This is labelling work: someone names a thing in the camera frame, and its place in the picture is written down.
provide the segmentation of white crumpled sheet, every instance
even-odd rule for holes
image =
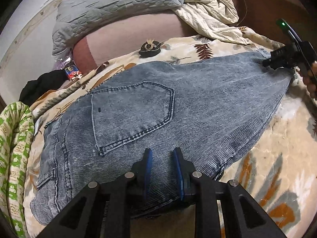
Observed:
[[[226,25],[239,20],[232,0],[185,0],[181,7],[172,10],[203,36],[234,44],[250,44],[238,28]]]

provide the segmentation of black clamp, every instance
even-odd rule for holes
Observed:
[[[152,155],[151,149],[146,149],[143,159],[114,181],[88,183],[37,238],[129,238],[129,209],[141,206],[146,199]],[[217,200],[221,203],[226,238],[286,238],[236,180],[218,182],[197,171],[192,162],[184,160],[180,148],[174,149],[172,157],[181,202],[196,204],[195,238],[221,238]],[[2,223],[5,219],[0,214],[2,234],[15,237]]]
[[[88,183],[49,223],[37,238],[99,238],[108,203],[105,237],[130,237],[129,207],[146,199],[152,168],[152,151],[146,149],[141,161],[116,180]]]
[[[263,66],[270,66],[272,69],[280,67],[293,68],[298,66],[304,76],[308,76],[308,71],[311,70],[313,62],[317,61],[317,54],[313,46],[308,41],[301,41],[297,33],[288,25],[288,23],[279,19],[276,24],[287,35],[291,44],[281,47],[271,52],[271,58],[263,61]],[[317,85],[317,78],[312,74],[310,79],[313,84]]]
[[[226,238],[286,238],[238,181],[219,182],[196,171],[180,148],[174,149],[173,162],[181,200],[196,204],[195,238],[221,238],[217,200]]]

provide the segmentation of back pocket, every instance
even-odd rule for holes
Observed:
[[[99,155],[137,140],[172,119],[174,89],[154,82],[91,92],[92,121]]]
[[[41,153],[40,173],[36,182],[37,190],[49,180],[56,178],[55,149],[58,143],[57,132],[61,126],[62,116],[48,122],[44,127],[44,146]]]

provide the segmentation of cable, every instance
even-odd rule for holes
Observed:
[[[243,19],[242,19],[239,23],[237,23],[237,27],[239,26],[239,24],[240,24],[242,21],[244,21],[245,17],[247,16],[247,13],[248,13],[247,2],[246,2],[245,0],[243,0],[243,1],[244,1],[244,5],[245,5],[245,15],[244,15]]]

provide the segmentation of blue denim jeans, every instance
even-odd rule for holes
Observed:
[[[116,179],[153,151],[149,194],[135,215],[178,199],[172,150],[212,176],[258,141],[292,73],[262,66],[265,51],[183,65],[147,62],[79,97],[46,126],[31,210],[48,224],[88,182]]]

